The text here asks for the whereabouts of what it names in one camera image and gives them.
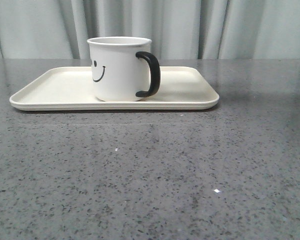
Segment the cream rectangular tray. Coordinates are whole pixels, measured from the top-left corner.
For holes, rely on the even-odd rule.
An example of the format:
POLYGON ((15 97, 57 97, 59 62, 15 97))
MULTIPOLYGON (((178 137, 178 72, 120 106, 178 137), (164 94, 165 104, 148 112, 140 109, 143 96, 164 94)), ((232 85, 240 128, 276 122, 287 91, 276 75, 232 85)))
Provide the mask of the cream rectangular tray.
POLYGON ((23 111, 205 110, 219 102, 218 93, 196 69, 162 66, 160 70, 157 94, 139 101, 100 101, 93 95, 90 67, 68 66, 48 70, 9 102, 23 111))

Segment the pale green curtain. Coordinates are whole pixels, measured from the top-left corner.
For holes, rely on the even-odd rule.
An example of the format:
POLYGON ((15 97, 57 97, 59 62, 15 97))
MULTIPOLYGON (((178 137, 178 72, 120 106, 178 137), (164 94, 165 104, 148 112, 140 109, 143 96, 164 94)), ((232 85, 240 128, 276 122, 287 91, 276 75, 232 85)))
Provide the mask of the pale green curtain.
POLYGON ((0 59, 88 59, 87 40, 160 59, 300 59, 300 0, 0 0, 0 59))

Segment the white smiley face mug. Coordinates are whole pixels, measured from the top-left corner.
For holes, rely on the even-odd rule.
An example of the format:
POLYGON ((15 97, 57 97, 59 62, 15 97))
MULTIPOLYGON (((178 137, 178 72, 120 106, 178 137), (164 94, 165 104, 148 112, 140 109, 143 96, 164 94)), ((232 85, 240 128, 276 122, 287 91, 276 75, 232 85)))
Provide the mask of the white smiley face mug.
POLYGON ((151 39, 108 36, 90 38, 87 43, 97 99, 130 102, 158 92, 161 69, 158 59, 151 53, 151 39))

